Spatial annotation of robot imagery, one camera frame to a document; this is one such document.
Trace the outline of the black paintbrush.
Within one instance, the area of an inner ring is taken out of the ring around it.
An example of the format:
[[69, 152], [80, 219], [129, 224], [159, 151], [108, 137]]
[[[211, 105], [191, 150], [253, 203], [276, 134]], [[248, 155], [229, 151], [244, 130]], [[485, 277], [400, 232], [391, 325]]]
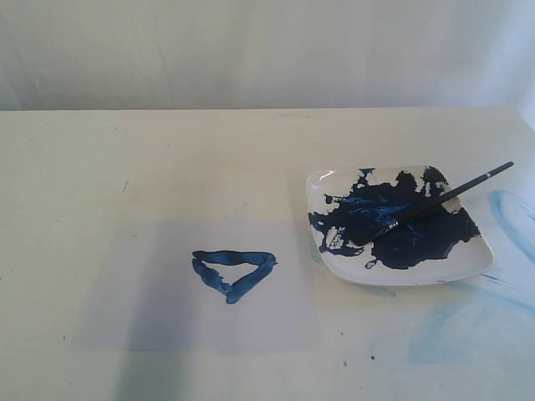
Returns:
[[482, 184], [484, 181], [489, 180], [493, 176], [498, 175], [513, 166], [514, 162], [508, 161], [472, 180], [467, 181], [462, 185], [457, 186], [453, 190], [449, 190], [442, 195], [427, 199], [422, 201], [420, 204], [416, 204], [404, 209], [397, 217], [389, 218], [385, 222], [378, 222], [374, 224], [368, 223], [362, 230], [357, 230], [354, 228], [349, 231], [349, 238], [355, 245], [363, 246], [374, 241], [378, 237], [383, 236], [387, 232], [394, 230], [396, 227], [403, 225], [417, 217], [423, 216], [425, 213], [434, 210], [443, 203], [459, 196], [464, 192], [469, 191], [471, 188]]

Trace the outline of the white sheet of paper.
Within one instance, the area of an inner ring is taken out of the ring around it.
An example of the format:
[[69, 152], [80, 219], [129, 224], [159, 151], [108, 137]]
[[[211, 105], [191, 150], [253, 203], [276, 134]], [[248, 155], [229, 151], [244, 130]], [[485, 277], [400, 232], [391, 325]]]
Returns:
[[118, 232], [73, 345], [292, 352], [318, 342], [303, 221], [174, 221]]

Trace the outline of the white square paint plate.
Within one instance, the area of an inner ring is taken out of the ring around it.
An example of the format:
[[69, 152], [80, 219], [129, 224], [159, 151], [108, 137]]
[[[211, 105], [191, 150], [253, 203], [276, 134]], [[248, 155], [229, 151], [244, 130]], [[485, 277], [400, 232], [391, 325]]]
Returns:
[[449, 190], [430, 165], [310, 173], [308, 220], [322, 261], [342, 280], [379, 287], [435, 285], [486, 272], [494, 255], [457, 198], [366, 245], [349, 239], [351, 211], [380, 221]]

